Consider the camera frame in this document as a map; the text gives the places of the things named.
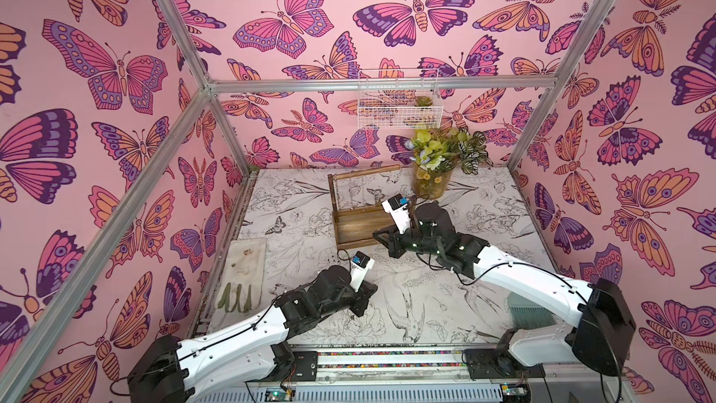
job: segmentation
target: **wooden handle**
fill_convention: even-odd
[[[333,175],[334,180],[348,179],[349,177],[365,176],[365,175],[377,175],[378,173],[393,172],[400,169],[400,164],[381,166],[379,168],[362,169],[356,172],[342,173],[341,175]]]

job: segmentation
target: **bird drawing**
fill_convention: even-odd
[[[385,296],[385,305],[388,308],[388,316],[390,316],[390,320],[396,328],[405,330],[403,341],[415,343],[423,334],[423,325],[425,323],[425,303],[423,303],[423,315],[420,317],[420,321],[418,321],[413,316],[412,296],[410,295],[410,291],[408,290],[407,292],[407,298],[405,297],[405,291],[401,289],[400,292],[402,293],[403,301],[405,302],[405,313],[407,316],[399,315],[398,312],[390,306],[388,298]]]

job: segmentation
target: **pink butterfly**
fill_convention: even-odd
[[[546,137],[546,135],[557,122],[557,117],[559,117],[559,115],[556,110],[547,114],[547,117],[542,122],[542,126],[540,126],[539,131],[537,131],[537,135],[532,139],[530,146],[527,147],[527,156],[537,162],[537,165],[541,165],[545,172],[549,168],[549,156],[547,155],[547,148],[544,144],[550,139]]]
[[[297,141],[308,138],[309,141],[319,143],[321,141],[321,138],[318,137],[319,135],[322,136],[324,132],[333,132],[333,126],[326,123],[328,116],[320,112],[316,102],[309,98],[304,99],[304,118],[306,121],[301,118],[298,112],[291,109],[291,113],[296,117],[296,121],[282,119],[282,122],[296,126],[275,129],[271,131],[274,136],[291,137],[291,139]]]
[[[452,27],[468,20],[466,12],[446,7],[469,8],[474,3],[475,0],[425,0],[425,3],[412,0],[412,7],[402,3],[378,3],[358,10],[353,14],[353,20],[364,31],[377,37],[392,28],[384,38],[388,47],[398,44],[412,46],[415,44],[416,26],[425,32],[430,20],[435,32],[445,36]]]
[[[604,165],[616,165],[622,159],[636,165],[646,154],[654,154],[662,143],[662,138],[651,131],[624,126],[641,121],[626,121],[638,109],[635,107],[627,114],[640,83],[640,76],[629,76],[623,83],[610,85],[606,98],[599,100],[589,112],[589,126],[607,126],[599,136],[609,138],[596,152]]]
[[[179,171],[184,175],[184,190],[191,195],[191,204],[194,207],[199,202],[209,205],[210,192],[214,190],[214,175],[216,175],[216,161],[211,162],[206,168],[206,159],[203,160],[201,168],[194,158],[194,168],[183,157],[179,157]]]
[[[221,52],[219,49],[197,36],[201,34],[201,31],[196,27],[224,28],[226,27],[226,24],[224,22],[218,21],[215,18],[212,18],[205,13],[202,13],[201,11],[191,10],[191,5],[189,4],[188,0],[174,0],[174,3],[179,9],[179,13],[184,20],[186,28],[189,31],[189,36],[191,37],[192,42],[194,42],[194,47],[196,48],[196,50],[205,53],[213,53],[214,55],[220,55]],[[160,21],[159,28],[157,29],[157,49],[164,49],[170,40],[172,41],[172,45],[174,45],[176,41],[174,40],[172,30],[171,28],[169,28],[169,25],[167,25],[164,13],[162,13],[162,10],[159,8],[157,1],[152,0],[152,4],[154,4],[155,11],[157,12],[157,17]],[[181,70],[182,66],[184,65],[184,55],[178,47],[177,65],[179,67],[179,70]]]
[[[378,128],[374,126],[363,128],[356,131],[350,142],[343,147],[319,149],[310,157],[313,162],[323,162],[328,165],[338,162],[342,166],[356,166],[359,156],[363,159],[371,159],[380,154],[374,146],[377,141]]]
[[[490,36],[483,36],[472,46],[468,57],[465,59],[465,67],[462,67],[462,56],[460,54],[460,62],[456,63],[452,56],[448,59],[455,65],[452,67],[448,63],[436,58],[420,58],[420,64],[417,68],[422,69],[420,76],[489,76],[497,75],[497,62],[503,53],[495,47],[495,40]],[[446,99],[455,93],[454,89],[441,89],[440,94]]]
[[[119,59],[115,53],[114,63],[109,53],[85,33],[49,19],[44,21],[42,35],[64,56],[69,70],[89,78],[87,85],[97,109],[119,109],[122,96],[129,94],[136,112],[152,113],[152,93],[162,90],[162,80],[167,76],[164,61],[141,55],[125,65],[124,57]]]
[[[226,172],[226,183],[229,187],[233,187],[236,184],[240,184],[244,180],[244,175],[241,173],[241,169],[238,164],[228,157],[221,158],[221,166]]]
[[[512,123],[506,123],[503,119],[504,128],[489,129],[485,131],[488,142],[492,142],[498,147],[511,147],[517,143],[517,139],[525,129],[527,121],[532,115],[530,101],[521,101],[512,113]]]
[[[265,137],[259,137],[254,140],[254,143],[251,144],[252,151],[249,151],[246,145],[244,145],[244,148],[246,149],[246,160],[248,163],[259,168],[266,168],[268,164],[278,162],[281,158],[275,149],[271,149],[269,140]]]
[[[262,52],[278,49],[296,59],[306,49],[306,40],[299,34],[308,33],[317,38],[333,28],[328,16],[320,8],[323,1],[283,0],[286,12],[279,8],[278,19],[262,18],[248,22],[238,29],[233,40],[242,49],[254,47]]]

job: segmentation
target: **purple butterfly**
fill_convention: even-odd
[[[619,284],[622,278],[622,251],[611,243],[606,249],[597,252],[593,262],[579,263],[579,274],[583,281],[596,283],[599,278]]]
[[[716,15],[704,23],[703,29],[696,35],[694,43],[686,54],[686,59],[705,67],[716,74]],[[716,109],[716,77],[700,68],[691,66],[677,67],[672,73],[672,84],[676,93],[672,104],[681,106],[685,103],[702,100],[696,113],[711,112]],[[716,112],[697,123],[689,130],[689,139],[700,141],[706,146],[704,152],[716,159]]]
[[[561,216],[564,211],[554,204],[552,197],[542,184],[535,184],[535,216],[539,219],[542,230],[549,227],[554,232],[554,245],[562,248],[565,254],[575,250],[583,250],[594,244],[594,237],[579,222]]]
[[[489,142],[493,142],[498,147],[511,147],[517,143],[517,139],[522,134],[522,130],[525,129],[527,121],[532,116],[532,108],[530,107],[530,101],[521,101],[517,107],[515,107],[512,113],[512,123],[506,123],[503,119],[504,128],[489,129],[485,131],[485,136]]]
[[[714,333],[716,309],[706,305],[692,309],[674,300],[664,302],[664,310],[656,302],[643,302],[641,309],[654,319],[647,320],[647,325],[654,331],[640,327],[639,335],[649,347],[659,350],[659,362],[664,369],[681,380],[696,402],[711,403],[711,396],[704,380],[686,354],[690,354],[696,364],[702,367],[705,365],[702,370],[710,372],[710,366],[700,354],[712,353],[712,343],[691,342],[684,337],[707,336]]]
[[[306,140],[306,138],[308,138],[309,141],[319,143],[321,141],[321,138],[318,137],[319,134],[323,135],[324,132],[333,132],[333,126],[326,123],[328,116],[320,112],[316,106],[316,102],[309,98],[304,99],[304,118],[306,121],[301,118],[298,112],[291,109],[291,113],[296,117],[296,120],[282,119],[282,122],[287,125],[296,126],[285,126],[275,129],[271,131],[274,136],[291,137],[291,139],[297,141]]]
[[[356,166],[359,156],[363,159],[371,159],[380,154],[374,146],[377,141],[378,128],[371,126],[356,131],[350,142],[343,147],[334,145],[336,148],[319,149],[310,157],[313,162],[323,162],[328,165],[338,162],[342,166]]]
[[[461,10],[442,7],[469,8],[475,0],[412,0],[412,7],[402,3],[378,3],[358,10],[353,14],[356,25],[373,36],[380,37],[388,31],[384,42],[388,47],[398,44],[415,44],[415,26],[427,31],[427,22],[433,24],[435,32],[445,36],[455,25],[468,20],[468,14]],[[425,8],[432,8],[425,13]]]
[[[189,316],[189,300],[191,299],[191,288],[186,287],[186,280],[181,269],[174,266],[169,271],[169,278],[167,278],[167,287],[164,289],[164,321],[162,324],[161,319],[159,320],[159,331],[157,332],[157,338],[159,336],[174,335],[179,331],[179,324],[177,321],[181,321],[186,316]],[[179,342],[180,339],[173,336],[174,339]]]
[[[388,145],[388,149],[391,153],[395,153],[390,159],[397,160],[403,165],[410,165],[412,162],[411,157],[413,156],[412,149],[407,147],[407,142],[410,139],[403,136],[388,136],[385,138],[385,143]]]
[[[172,236],[170,248],[177,251],[179,258],[189,258],[191,272],[201,266],[203,255],[211,257],[216,252],[216,235],[221,226],[221,209],[217,208],[199,232],[194,229],[183,229]]]
[[[262,52],[278,49],[296,59],[306,49],[306,40],[300,34],[315,38],[333,28],[326,13],[320,8],[324,0],[283,0],[286,12],[279,11],[276,18],[262,18],[248,22],[233,36],[239,47],[254,47]]]
[[[70,25],[49,19],[44,21],[42,35],[57,47],[69,70],[89,78],[87,85],[97,109],[119,109],[122,96],[129,94],[136,112],[152,113],[153,92],[162,90],[162,80],[168,75],[164,61],[140,55],[125,64],[124,57],[119,59],[115,54],[115,63],[97,41]]]

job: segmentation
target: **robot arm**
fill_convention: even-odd
[[[315,281],[287,291],[266,310],[233,326],[179,343],[172,336],[158,338],[128,376],[131,401],[193,402],[237,382],[280,381],[294,363],[288,339],[344,309],[363,316],[378,290],[363,281],[373,264],[358,252],[350,273],[333,265]]]
[[[391,200],[400,203],[402,197]],[[398,209],[389,207],[391,212],[386,211],[395,215]],[[407,212],[399,209],[401,214]],[[402,229],[397,224],[374,232],[373,237],[388,248],[390,257],[399,258],[407,251],[432,255],[436,264],[453,273],[499,285],[563,320],[535,330],[508,330],[497,346],[508,359],[522,366],[582,362],[608,376],[621,373],[636,324],[614,283],[600,279],[591,284],[563,277],[523,262],[479,237],[456,232],[450,215],[436,202],[415,209],[412,227]]]

